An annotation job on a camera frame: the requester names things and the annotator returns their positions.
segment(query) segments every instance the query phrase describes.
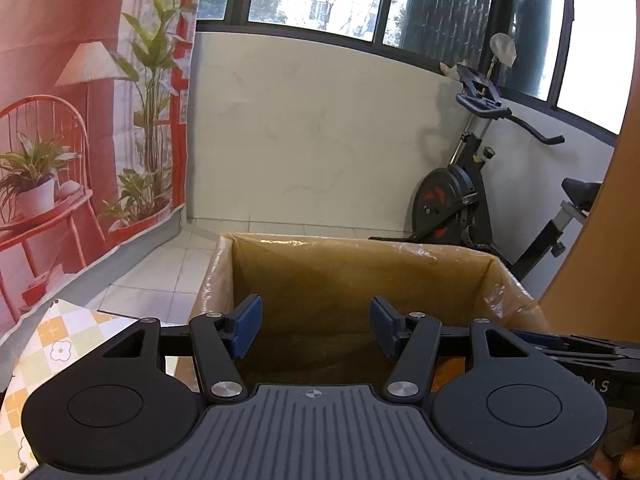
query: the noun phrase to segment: marble wall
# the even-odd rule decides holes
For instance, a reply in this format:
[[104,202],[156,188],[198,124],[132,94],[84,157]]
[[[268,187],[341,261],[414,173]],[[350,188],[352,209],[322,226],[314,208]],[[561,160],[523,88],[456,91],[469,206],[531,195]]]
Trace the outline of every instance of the marble wall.
[[[446,164],[468,115],[459,83],[327,44],[197,34],[188,208],[196,218],[402,231],[421,178]],[[484,169],[495,240],[520,256],[564,198],[566,176],[601,180],[613,148],[531,108],[516,115],[562,146],[494,123]],[[568,248],[580,225],[562,239]],[[524,280],[537,298],[562,258]]]
[[194,217],[404,230],[465,124],[459,83],[327,44],[197,37]]

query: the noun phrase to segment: floor tile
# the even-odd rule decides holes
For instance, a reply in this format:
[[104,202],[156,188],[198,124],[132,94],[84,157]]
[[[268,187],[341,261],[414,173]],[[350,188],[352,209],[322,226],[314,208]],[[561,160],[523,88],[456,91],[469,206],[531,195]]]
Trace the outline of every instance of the floor tile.
[[96,294],[95,297],[91,299],[89,303],[87,303],[84,307],[88,308],[89,310],[98,310],[102,304],[102,300],[107,295],[107,290],[109,290],[109,287]]
[[180,269],[178,282],[175,285],[176,292],[198,292],[200,284],[209,267],[213,251],[203,249],[187,249]]
[[166,318],[167,322],[180,325],[186,324],[195,301],[196,294],[174,292],[174,296],[171,300],[169,316]]
[[158,247],[114,284],[173,292],[184,253],[184,249]]
[[[248,233],[249,222],[236,220],[211,220],[208,218],[193,219],[194,225],[201,229],[207,230],[212,234],[218,233]],[[193,233],[188,243],[190,249],[208,249],[213,250],[218,240],[209,240]]]
[[369,238],[371,236],[380,236],[385,238],[406,238],[407,233],[402,231],[385,231],[380,229],[355,229],[358,238]]
[[102,300],[101,312],[123,314],[130,317],[157,317],[166,321],[171,309],[172,293],[111,285]]
[[164,358],[164,371],[167,375],[174,376],[175,369],[178,366],[178,358],[175,356],[167,356]]
[[305,235],[326,236],[329,238],[355,238],[356,233],[351,227],[332,227],[326,225],[305,225]]
[[186,249],[189,245],[189,240],[191,238],[191,231],[187,231],[187,229],[182,228],[180,234],[177,237],[172,238],[167,243],[163,244],[163,247],[169,247],[171,249]]
[[209,240],[208,238],[203,238],[202,236],[198,236],[196,233],[191,234],[191,238],[189,239],[189,249],[206,249],[212,251],[216,248],[216,244],[218,243],[219,236],[217,234],[214,235],[215,240]]
[[211,220],[209,218],[198,218],[197,227],[211,231],[212,233],[247,233],[249,232],[249,222],[239,220]]
[[249,222],[250,233],[270,235],[303,235],[302,224],[277,224],[271,222]]

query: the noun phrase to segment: blue gripper pad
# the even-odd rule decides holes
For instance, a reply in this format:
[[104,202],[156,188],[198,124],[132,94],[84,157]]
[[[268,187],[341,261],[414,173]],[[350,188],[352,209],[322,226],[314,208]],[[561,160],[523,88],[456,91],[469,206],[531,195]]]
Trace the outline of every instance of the blue gripper pad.
[[232,358],[242,358],[254,342],[262,325],[262,298],[251,294],[227,318],[235,321],[233,335],[228,340]]
[[399,358],[404,342],[399,334],[406,332],[406,321],[393,306],[376,296],[369,306],[369,325],[387,359]]

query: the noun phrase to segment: plastic bag liner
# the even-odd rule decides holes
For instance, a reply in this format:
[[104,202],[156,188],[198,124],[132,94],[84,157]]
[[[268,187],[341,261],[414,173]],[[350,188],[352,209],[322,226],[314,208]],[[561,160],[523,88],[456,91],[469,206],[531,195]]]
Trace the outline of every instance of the plastic bag liner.
[[[548,333],[535,300],[494,256],[452,246],[374,240],[225,234],[190,319],[229,312],[262,297],[254,344],[236,363],[257,383],[382,386],[393,367],[369,329],[369,303],[384,296],[402,314],[420,311],[445,325],[488,317],[507,328]],[[190,358],[177,378],[197,390]]]

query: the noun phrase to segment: exercise bike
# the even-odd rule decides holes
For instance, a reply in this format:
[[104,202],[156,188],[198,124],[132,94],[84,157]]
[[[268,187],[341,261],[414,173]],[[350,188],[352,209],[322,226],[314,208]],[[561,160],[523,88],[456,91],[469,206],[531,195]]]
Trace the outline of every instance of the exercise bike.
[[[584,223],[585,213],[593,206],[600,183],[564,179],[562,188],[570,202],[562,201],[555,218],[546,224],[516,262],[510,262],[495,245],[492,234],[481,170],[495,152],[485,146],[482,156],[478,155],[484,134],[492,121],[506,119],[547,146],[564,143],[564,137],[545,137],[529,123],[514,116],[509,108],[502,105],[500,93],[484,74],[460,64],[458,73],[463,91],[456,96],[456,101],[472,115],[449,165],[431,171],[415,194],[413,234],[408,238],[370,239],[468,247],[497,256],[516,279],[522,280],[549,251],[556,258],[564,252],[566,248],[559,241],[562,232],[572,219]],[[476,135],[479,120],[486,122],[480,134]]]

